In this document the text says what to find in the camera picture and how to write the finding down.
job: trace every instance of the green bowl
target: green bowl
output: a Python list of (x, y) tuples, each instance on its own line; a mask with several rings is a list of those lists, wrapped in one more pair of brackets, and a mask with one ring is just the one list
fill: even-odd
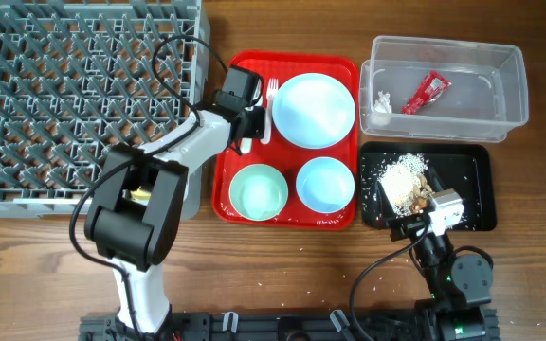
[(261, 222), (280, 214), (288, 201), (288, 184), (273, 167), (250, 165), (235, 174), (228, 197), (242, 217)]

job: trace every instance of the metal rack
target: metal rack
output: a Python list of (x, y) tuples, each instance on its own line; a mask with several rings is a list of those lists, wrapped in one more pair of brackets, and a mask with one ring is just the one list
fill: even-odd
[[(188, 108), (150, 67), (159, 38), (177, 33), (209, 40), (201, 0), (0, 1), (0, 217), (69, 213), (109, 146), (153, 141), (184, 120)], [(196, 102), (208, 59), (178, 40), (157, 68)], [(200, 187), (198, 171), (183, 218), (199, 209)]]

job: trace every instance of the wooden table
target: wooden table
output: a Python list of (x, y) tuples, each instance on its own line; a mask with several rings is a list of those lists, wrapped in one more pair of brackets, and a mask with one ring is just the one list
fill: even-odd
[[(519, 46), (530, 121), (486, 145), (499, 224), (492, 232), (450, 237), (494, 257), (492, 307), (499, 309), (503, 339), (546, 340), (546, 2), (227, 0), (205, 7), (211, 40), (226, 61), (258, 48), (339, 54), (361, 64), (383, 34)], [(210, 75), (220, 82), (214, 64)], [(357, 274), (403, 245), (364, 226), (360, 216), (336, 233), (226, 224), (210, 206), (211, 180), (209, 165), (201, 211), (181, 224), (165, 261), (175, 312), (346, 308)], [(113, 275), (73, 250), (67, 227), (68, 217), (0, 220), (0, 340), (74, 340), (81, 316), (118, 308)], [(409, 308), (428, 296), (405, 259), (362, 283), (360, 307)]]

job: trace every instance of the red package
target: red package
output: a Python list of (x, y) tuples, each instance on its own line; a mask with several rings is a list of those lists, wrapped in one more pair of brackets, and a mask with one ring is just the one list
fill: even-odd
[(436, 100), (451, 84), (437, 71), (429, 72), (418, 86), (416, 94), (402, 108), (402, 113), (409, 115), (416, 114), (420, 107)]

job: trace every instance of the bowl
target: bowl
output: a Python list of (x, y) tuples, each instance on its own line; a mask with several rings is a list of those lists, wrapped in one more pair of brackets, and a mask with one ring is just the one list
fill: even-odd
[(322, 149), (342, 140), (355, 123), (355, 102), (340, 81), (322, 74), (298, 75), (273, 101), (273, 122), (299, 147)]
[(235, 174), (228, 196), (231, 205), (242, 217), (261, 222), (282, 211), (288, 200), (288, 184), (278, 170), (255, 164)]
[(300, 169), (296, 191), (310, 209), (318, 213), (334, 213), (353, 199), (355, 179), (342, 162), (332, 157), (318, 157)]

